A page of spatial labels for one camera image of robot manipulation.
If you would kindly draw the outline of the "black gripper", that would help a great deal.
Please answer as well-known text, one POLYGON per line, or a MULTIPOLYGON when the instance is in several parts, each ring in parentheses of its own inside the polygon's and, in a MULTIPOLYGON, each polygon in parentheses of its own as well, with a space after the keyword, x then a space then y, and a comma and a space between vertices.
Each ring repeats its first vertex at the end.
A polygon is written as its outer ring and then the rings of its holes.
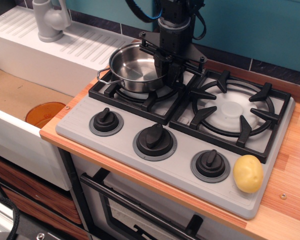
POLYGON ((193 44, 195 20, 187 18, 182 23, 158 19, 159 32, 142 31, 140 49, 153 56, 158 78, 167 78, 172 87, 184 70, 202 75, 207 57, 193 44))

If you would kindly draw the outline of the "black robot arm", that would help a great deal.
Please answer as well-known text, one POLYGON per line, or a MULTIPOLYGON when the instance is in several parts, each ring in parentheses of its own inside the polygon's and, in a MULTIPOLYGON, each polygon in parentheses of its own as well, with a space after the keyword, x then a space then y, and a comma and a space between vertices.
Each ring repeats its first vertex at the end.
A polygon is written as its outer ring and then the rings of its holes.
POLYGON ((201 76, 207 57, 193 44, 196 18, 202 20, 199 9, 202 0, 162 0, 159 33, 141 32, 140 49, 153 56, 158 77, 172 87, 184 71, 201 76))

